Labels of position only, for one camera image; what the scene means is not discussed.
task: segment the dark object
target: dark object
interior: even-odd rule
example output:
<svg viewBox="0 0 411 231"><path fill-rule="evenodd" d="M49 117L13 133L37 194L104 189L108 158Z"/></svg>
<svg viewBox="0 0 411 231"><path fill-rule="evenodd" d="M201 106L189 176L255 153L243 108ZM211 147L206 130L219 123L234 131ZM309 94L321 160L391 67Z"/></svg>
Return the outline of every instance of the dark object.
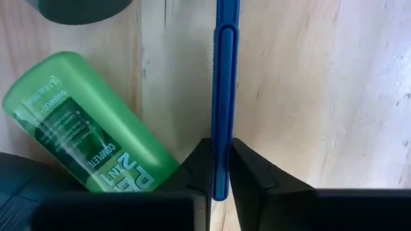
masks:
<svg viewBox="0 0 411 231"><path fill-rule="evenodd" d="M34 231L75 230L86 222L92 223L94 230L113 227L116 230L209 230L211 165L211 140L204 139L158 191L60 195L38 207L31 227ZM13 185L14 181L7 181L5 174L10 174L10 170L3 171L3 167L0 167L1 192L10 191L9 195L16 196L8 198L16 201L26 200L26 192L37 187L4 190L4 184ZM230 170L243 231L411 229L409 190L314 189L269 163L238 139L232 144ZM37 197L49 198L50 194L43 191ZM0 227L22 230L18 229L23 227L18 223L19 218L26 219L35 205L7 200L1 209Z"/></svg>
<svg viewBox="0 0 411 231"><path fill-rule="evenodd" d="M0 230L24 230L40 202L72 190L84 188L45 164L0 153Z"/></svg>
<svg viewBox="0 0 411 231"><path fill-rule="evenodd" d="M124 10L132 0L27 0L48 20L81 25L108 19Z"/></svg>

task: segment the bottle label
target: bottle label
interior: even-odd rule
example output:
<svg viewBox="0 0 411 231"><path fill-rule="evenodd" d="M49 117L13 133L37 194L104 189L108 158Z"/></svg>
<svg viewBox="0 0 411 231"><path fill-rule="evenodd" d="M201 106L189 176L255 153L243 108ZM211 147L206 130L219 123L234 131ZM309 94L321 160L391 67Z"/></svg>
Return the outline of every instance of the bottle label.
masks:
<svg viewBox="0 0 411 231"><path fill-rule="evenodd" d="M137 192L154 179L72 98L54 108L35 138L91 191Z"/></svg>

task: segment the wood grain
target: wood grain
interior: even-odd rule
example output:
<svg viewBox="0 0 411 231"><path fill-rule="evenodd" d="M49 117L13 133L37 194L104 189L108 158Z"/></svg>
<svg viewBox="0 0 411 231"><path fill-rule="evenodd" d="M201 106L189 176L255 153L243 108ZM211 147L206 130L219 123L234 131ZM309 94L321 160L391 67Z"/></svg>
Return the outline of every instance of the wood grain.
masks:
<svg viewBox="0 0 411 231"><path fill-rule="evenodd" d="M77 51L183 161L210 134L215 1L134 1L86 26L0 0L0 98ZM316 187L410 187L411 2L243 0L235 135ZM0 151L47 155L0 114ZM232 197L213 230L239 230Z"/></svg>

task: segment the light wood panel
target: light wood panel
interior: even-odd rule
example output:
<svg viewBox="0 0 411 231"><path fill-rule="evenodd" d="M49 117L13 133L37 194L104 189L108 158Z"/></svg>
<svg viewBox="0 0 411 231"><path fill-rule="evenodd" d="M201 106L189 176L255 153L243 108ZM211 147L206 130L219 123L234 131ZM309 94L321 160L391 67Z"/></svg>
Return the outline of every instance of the light wood panel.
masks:
<svg viewBox="0 0 411 231"><path fill-rule="evenodd" d="M0 98L42 58L77 51L183 161L210 134L214 6L141 0L63 26L0 0ZM317 187L411 186L409 1L243 0L240 24L237 137ZM2 112L0 127L0 151L50 161ZM239 230L232 197L212 227Z"/></svg>
<svg viewBox="0 0 411 231"><path fill-rule="evenodd" d="M201 115L191 99L203 103L198 99L209 100L210 92L188 83L211 76L214 3L145 3L146 79L158 83L163 76L162 90L177 94L186 116ZM409 187L410 12L408 1L243 0L236 136L317 187ZM176 93L175 86L195 90ZM153 116L176 113L152 110ZM191 129L187 137L208 134L206 116L179 116L181 123L158 124L169 146L196 139L173 139L170 130L161 131L164 124ZM215 204L213 227L238 230L234 210L231 197Z"/></svg>

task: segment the blue plastic handle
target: blue plastic handle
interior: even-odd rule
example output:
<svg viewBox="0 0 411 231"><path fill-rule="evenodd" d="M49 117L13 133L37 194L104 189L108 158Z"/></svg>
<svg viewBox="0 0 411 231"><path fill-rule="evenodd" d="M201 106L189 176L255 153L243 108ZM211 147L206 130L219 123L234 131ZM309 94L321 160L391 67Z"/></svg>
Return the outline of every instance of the blue plastic handle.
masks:
<svg viewBox="0 0 411 231"><path fill-rule="evenodd" d="M217 0L214 31L213 198L223 201L229 194L229 157L234 124L240 0Z"/></svg>

